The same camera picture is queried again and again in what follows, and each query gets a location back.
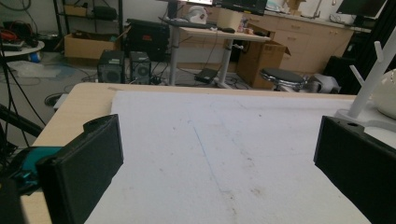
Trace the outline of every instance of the shelving unit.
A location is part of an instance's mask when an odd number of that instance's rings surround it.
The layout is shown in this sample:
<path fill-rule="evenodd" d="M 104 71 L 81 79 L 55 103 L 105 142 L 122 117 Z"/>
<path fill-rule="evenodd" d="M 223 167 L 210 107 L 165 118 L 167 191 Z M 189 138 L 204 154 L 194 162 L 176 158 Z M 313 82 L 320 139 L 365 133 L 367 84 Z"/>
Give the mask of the shelving unit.
<path fill-rule="evenodd" d="M 88 2 L 92 3 L 92 7 L 96 6 L 96 2 L 99 0 L 88 0 Z M 82 20 L 92 20 L 94 23 L 94 30 L 97 32 L 97 27 L 100 22 L 105 22 L 107 20 L 101 20 L 95 18 L 93 15 L 88 15 L 88 16 L 75 16 L 75 15 L 67 15 L 64 13 L 64 5 L 66 5 L 65 0 L 53 0 L 53 5 L 55 9 L 55 15 L 56 15 L 56 22 L 58 24 L 58 33 L 59 36 L 64 36 L 70 34 L 70 24 L 69 24 L 69 18 L 81 18 Z M 119 26 L 119 34 L 122 34 L 123 32 L 123 26 L 122 26 L 122 0 L 118 0 L 118 17 L 114 22 L 118 23 Z"/>

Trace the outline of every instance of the stool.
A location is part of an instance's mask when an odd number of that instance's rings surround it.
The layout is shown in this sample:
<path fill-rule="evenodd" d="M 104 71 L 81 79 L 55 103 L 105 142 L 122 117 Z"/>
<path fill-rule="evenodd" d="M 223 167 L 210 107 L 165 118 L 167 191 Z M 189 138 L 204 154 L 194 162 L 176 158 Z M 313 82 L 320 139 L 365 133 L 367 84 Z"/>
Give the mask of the stool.
<path fill-rule="evenodd" d="M 280 86 L 299 90 L 306 83 L 306 80 L 299 75 L 279 68 L 263 68 L 260 71 L 260 75 L 262 78 L 274 83 L 274 91 L 280 91 Z"/>

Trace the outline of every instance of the chair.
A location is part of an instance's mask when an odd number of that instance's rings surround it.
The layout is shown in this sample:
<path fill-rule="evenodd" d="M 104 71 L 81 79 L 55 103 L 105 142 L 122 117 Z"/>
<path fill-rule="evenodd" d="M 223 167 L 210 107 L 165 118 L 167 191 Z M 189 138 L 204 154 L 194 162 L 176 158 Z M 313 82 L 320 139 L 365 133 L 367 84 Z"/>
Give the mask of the chair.
<path fill-rule="evenodd" d="M 306 83 L 306 80 L 299 75 L 279 68 L 263 68 L 260 71 L 260 75 L 262 78 L 274 83 L 274 91 L 280 91 L 280 86 L 299 90 Z"/>

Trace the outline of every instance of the floor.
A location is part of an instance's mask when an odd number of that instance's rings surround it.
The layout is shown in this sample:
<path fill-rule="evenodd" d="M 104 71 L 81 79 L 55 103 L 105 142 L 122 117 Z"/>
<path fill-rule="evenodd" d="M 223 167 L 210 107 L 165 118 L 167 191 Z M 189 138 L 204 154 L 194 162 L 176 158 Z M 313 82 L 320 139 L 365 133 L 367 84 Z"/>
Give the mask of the floor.
<path fill-rule="evenodd" d="M 74 66 L 66 62 L 65 58 L 59 53 L 42 52 L 41 63 L 33 64 L 35 66 L 24 68 L 20 66 L 16 72 L 12 71 L 14 77 L 10 79 L 10 92 L 13 102 L 19 115 L 29 119 L 33 123 L 45 127 L 55 110 L 53 105 L 63 93 L 69 93 L 73 87 L 81 82 L 95 82 L 97 72 L 95 66 Z M 158 77 L 163 82 L 159 85 L 165 85 L 169 75 L 168 63 L 152 63 L 152 75 Z M 177 69 L 177 86 L 192 88 L 217 88 L 214 82 L 206 84 L 195 81 L 194 76 L 199 70 Z M 44 77 L 48 74 L 56 74 L 55 77 Z M 229 73 L 226 77 L 226 83 L 233 89 L 252 90 L 237 74 Z M 0 104 L 8 106 L 9 94 L 7 90 L 5 73 L 0 72 Z M 1 120 L 3 129 L 6 124 Z M 26 134 L 26 140 L 22 132 L 13 127 L 7 127 L 7 140 L 12 144 L 24 148 L 30 146 L 35 141 L 35 137 Z"/>

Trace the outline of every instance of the desk leg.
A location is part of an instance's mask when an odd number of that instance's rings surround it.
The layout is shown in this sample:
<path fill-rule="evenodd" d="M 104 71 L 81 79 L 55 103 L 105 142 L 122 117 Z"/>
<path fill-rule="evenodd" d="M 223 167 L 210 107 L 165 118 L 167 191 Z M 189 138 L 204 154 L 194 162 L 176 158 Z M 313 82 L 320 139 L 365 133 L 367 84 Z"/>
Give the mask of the desk leg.
<path fill-rule="evenodd" d="M 171 67 L 170 67 L 170 74 L 169 74 L 169 86 L 175 86 L 175 79 L 176 79 L 176 66 L 177 66 L 177 52 L 178 52 L 178 41 L 180 39 L 179 36 L 179 29 L 177 27 L 172 27 L 172 56 L 171 56 Z"/>
<path fill-rule="evenodd" d="M 231 57 L 231 50 L 233 50 L 233 40 L 227 40 L 227 46 L 224 49 L 222 61 L 221 61 L 221 70 L 219 74 L 219 78 L 215 78 L 215 82 L 218 84 L 219 87 L 224 89 L 231 89 L 231 87 L 225 84 L 225 77 L 227 76 L 228 64 L 230 63 Z"/>

